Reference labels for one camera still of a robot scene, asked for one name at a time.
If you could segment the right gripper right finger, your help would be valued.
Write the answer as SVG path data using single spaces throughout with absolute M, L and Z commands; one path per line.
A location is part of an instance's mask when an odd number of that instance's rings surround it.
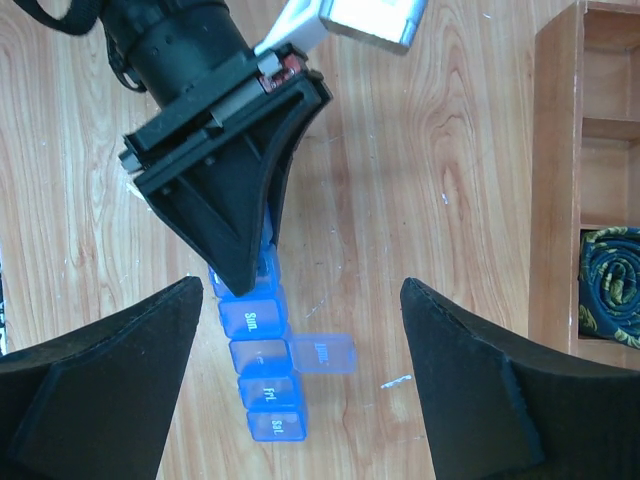
M 635 479 L 639 374 L 532 342 L 415 278 L 401 310 L 439 479 Z

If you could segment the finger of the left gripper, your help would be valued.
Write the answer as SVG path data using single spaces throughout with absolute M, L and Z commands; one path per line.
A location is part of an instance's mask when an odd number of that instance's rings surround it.
M 263 221 L 280 227 L 293 153 L 330 99 L 323 80 L 292 79 L 222 133 L 198 131 L 135 180 L 236 296 L 255 286 Z

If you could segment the blue weekly pill organizer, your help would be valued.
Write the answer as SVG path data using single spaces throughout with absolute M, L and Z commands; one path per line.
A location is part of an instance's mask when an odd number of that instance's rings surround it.
M 302 376 L 354 372 L 357 353 L 352 336 L 292 331 L 269 213 L 264 218 L 255 288 L 237 297 L 214 270 L 209 275 L 252 439 L 304 441 L 308 410 Z

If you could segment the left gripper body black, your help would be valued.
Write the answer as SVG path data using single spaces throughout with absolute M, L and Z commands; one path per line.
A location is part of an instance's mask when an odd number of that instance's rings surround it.
M 130 174 L 218 166 L 282 178 L 332 99 L 301 41 L 255 52 L 223 1 L 107 1 L 100 20 L 114 74 L 160 107 L 125 137 Z

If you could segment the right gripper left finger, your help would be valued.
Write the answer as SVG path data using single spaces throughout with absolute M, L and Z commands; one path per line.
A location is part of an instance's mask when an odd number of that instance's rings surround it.
M 1 359 L 4 479 L 153 479 L 203 302 L 187 276 Z

